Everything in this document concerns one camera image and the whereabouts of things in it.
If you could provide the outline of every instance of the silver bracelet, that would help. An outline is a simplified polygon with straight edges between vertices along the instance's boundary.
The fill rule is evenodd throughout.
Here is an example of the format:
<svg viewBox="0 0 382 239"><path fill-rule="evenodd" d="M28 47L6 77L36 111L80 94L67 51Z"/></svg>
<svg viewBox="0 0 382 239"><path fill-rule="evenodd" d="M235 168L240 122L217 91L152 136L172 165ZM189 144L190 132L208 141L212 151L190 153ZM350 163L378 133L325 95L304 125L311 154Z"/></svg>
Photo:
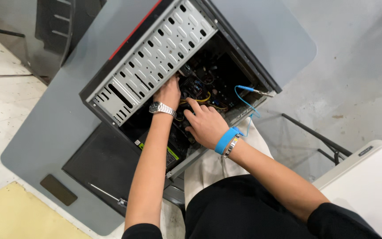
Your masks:
<svg viewBox="0 0 382 239"><path fill-rule="evenodd" d="M240 135L236 134L234 139L232 139L232 142L229 145L228 149L226 150L225 154L223 155L224 158L228 158L229 154L231 153L232 149L235 147L235 144L237 143L239 138L240 138Z"/></svg>

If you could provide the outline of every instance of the hand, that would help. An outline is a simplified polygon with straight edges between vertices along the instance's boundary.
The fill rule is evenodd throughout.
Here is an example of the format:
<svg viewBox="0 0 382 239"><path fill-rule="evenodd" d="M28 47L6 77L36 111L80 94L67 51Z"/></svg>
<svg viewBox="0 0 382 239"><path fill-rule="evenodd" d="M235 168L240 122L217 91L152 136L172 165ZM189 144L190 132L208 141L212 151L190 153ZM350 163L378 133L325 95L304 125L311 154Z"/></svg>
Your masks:
<svg viewBox="0 0 382 239"><path fill-rule="evenodd" d="M179 77L172 76L162 87L153 95L154 102L162 102L175 111L178 109L181 91L179 90Z"/></svg>
<svg viewBox="0 0 382 239"><path fill-rule="evenodd" d="M220 138L229 130L228 124L215 108L199 105L197 101L187 98L188 104L194 110L195 115L189 110L184 110L191 126L185 128L204 147L215 149Z"/></svg>

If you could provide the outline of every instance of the black shirt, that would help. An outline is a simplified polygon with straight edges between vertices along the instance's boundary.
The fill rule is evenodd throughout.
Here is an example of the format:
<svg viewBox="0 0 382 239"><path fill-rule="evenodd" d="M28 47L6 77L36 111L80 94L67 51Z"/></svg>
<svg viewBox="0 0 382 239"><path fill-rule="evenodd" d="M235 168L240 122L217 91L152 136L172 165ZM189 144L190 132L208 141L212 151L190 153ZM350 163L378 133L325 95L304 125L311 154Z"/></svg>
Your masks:
<svg viewBox="0 0 382 239"><path fill-rule="evenodd" d="M138 224L123 239L162 238L157 226ZM285 209L253 176L240 175L201 190L188 204L185 238L381 238L358 214L321 204L307 225Z"/></svg>

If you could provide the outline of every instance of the green label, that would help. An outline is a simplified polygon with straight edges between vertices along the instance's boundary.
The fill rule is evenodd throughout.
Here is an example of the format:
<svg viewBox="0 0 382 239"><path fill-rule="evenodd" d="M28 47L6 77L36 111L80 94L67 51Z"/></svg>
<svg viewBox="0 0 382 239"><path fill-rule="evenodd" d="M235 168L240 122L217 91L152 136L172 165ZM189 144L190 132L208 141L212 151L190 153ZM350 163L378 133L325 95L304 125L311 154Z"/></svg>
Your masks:
<svg viewBox="0 0 382 239"><path fill-rule="evenodd" d="M138 145L138 147L142 150L144 149L144 144L141 143ZM179 157L169 147L167 147L167 152L169 152L173 157L175 157L176 160L179 160Z"/></svg>
<svg viewBox="0 0 382 239"><path fill-rule="evenodd" d="M175 157L176 160L179 159L179 157L176 156L176 154L169 148L169 146L167 147L167 151L168 151L173 157Z"/></svg>

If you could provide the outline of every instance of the metal watch band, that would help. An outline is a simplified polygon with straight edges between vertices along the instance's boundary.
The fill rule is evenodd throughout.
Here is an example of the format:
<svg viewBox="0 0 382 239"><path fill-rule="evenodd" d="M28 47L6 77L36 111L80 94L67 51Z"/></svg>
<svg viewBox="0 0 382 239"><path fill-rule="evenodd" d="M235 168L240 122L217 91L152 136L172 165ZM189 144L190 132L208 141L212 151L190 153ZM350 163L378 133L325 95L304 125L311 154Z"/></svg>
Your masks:
<svg viewBox="0 0 382 239"><path fill-rule="evenodd" d="M231 153L232 149L235 147L235 144L237 143L239 138L240 138L240 135L236 134L234 139L232 139L232 142L229 145L228 149L226 150L225 154L223 155L224 158L228 158L229 154Z"/></svg>
<svg viewBox="0 0 382 239"><path fill-rule="evenodd" d="M162 102L159 102L158 111L168 113L169 115L172 115L174 118L176 118L176 112L171 107L163 104Z"/></svg>

